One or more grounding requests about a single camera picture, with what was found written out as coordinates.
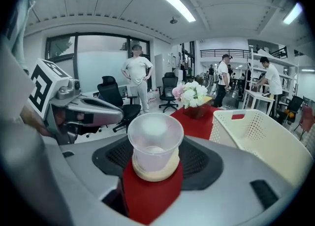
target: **clear plastic cup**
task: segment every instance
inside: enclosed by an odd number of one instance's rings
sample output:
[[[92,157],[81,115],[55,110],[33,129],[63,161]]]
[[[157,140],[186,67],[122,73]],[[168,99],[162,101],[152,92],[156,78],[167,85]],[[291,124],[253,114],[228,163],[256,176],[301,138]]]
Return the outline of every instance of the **clear plastic cup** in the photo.
[[[162,113],[138,116],[128,127],[133,153],[139,166],[146,172],[162,170],[183,137],[181,123]]]

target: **flower pot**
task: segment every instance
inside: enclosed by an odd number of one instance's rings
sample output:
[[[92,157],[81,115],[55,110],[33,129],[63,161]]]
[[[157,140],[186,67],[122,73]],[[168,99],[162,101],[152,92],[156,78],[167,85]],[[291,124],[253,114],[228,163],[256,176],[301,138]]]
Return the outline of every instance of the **flower pot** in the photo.
[[[200,119],[207,113],[207,109],[202,106],[188,107],[187,109],[183,108],[183,113],[192,119]]]

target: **pink flower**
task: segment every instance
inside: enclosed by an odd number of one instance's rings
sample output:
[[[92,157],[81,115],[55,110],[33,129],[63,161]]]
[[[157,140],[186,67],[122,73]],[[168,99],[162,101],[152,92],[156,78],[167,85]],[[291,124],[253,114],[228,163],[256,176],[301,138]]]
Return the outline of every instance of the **pink flower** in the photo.
[[[174,98],[180,101],[181,95],[182,93],[184,93],[184,86],[179,85],[178,87],[172,90],[172,93],[173,93]]]

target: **red tablecloth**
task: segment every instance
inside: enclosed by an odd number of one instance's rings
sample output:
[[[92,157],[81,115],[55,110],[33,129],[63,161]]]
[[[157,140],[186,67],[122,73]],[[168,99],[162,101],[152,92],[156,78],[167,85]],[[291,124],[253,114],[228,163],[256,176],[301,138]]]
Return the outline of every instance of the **red tablecloth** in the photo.
[[[184,134],[193,137],[199,137],[203,139],[209,139],[212,130],[213,113],[216,110],[210,105],[204,104],[203,108],[208,111],[200,119],[193,119],[184,114],[184,108],[175,111],[171,116],[176,118],[184,128]]]
[[[149,225],[179,196],[183,181],[183,166],[179,165],[171,177],[164,181],[149,182],[140,179],[129,161],[123,174],[123,185],[129,217]]]

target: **railing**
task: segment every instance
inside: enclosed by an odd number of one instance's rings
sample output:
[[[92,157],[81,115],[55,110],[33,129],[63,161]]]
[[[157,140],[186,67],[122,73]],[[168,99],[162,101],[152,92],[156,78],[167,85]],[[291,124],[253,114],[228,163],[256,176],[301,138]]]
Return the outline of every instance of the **railing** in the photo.
[[[287,58],[287,52],[286,52],[286,47],[282,48],[282,49],[279,49],[273,53],[271,53],[271,55],[273,57],[276,57],[278,59],[285,59]]]
[[[285,59],[287,58],[287,51],[286,51],[286,47],[282,48],[282,49],[279,49],[273,53],[271,53],[272,56],[276,57],[276,58],[279,58],[279,59]],[[294,50],[294,56],[297,57],[297,56],[301,56],[301,55],[304,55],[303,53],[297,51],[297,50]]]
[[[251,52],[243,49],[207,49],[200,50],[200,56],[203,57],[222,57],[224,54],[228,54],[233,58],[247,58]]]

